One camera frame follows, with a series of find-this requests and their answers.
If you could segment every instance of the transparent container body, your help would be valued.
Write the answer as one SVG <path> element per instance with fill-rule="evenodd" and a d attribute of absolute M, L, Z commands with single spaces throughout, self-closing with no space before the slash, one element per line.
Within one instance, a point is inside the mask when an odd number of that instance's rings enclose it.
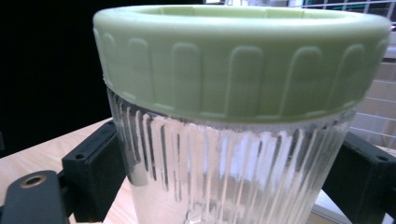
<path fill-rule="evenodd" d="M 108 97 L 140 224 L 305 223 L 355 114 L 221 123 Z"/>

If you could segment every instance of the table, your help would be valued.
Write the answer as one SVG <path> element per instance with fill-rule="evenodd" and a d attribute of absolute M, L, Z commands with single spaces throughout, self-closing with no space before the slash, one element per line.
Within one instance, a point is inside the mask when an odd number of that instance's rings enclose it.
<path fill-rule="evenodd" d="M 99 121 L 88 127 L 0 159 L 0 204 L 4 203 L 7 186 L 18 178 L 42 170 L 60 172 L 62 170 L 62 157 L 109 120 Z M 76 223 L 73 216 L 70 217 L 70 223 Z M 137 224 L 134 202 L 130 193 L 129 183 L 126 179 L 123 181 L 104 223 Z M 335 222 L 312 213 L 308 223 L 334 224 Z"/>

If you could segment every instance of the lid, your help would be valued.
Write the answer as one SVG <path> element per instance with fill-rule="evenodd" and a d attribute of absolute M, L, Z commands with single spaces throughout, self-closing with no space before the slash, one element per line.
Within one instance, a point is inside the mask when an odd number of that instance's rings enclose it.
<path fill-rule="evenodd" d="M 246 123 L 355 106 L 390 33 L 375 15 L 274 7 L 118 7 L 93 22 L 117 95 L 171 116 Z"/>

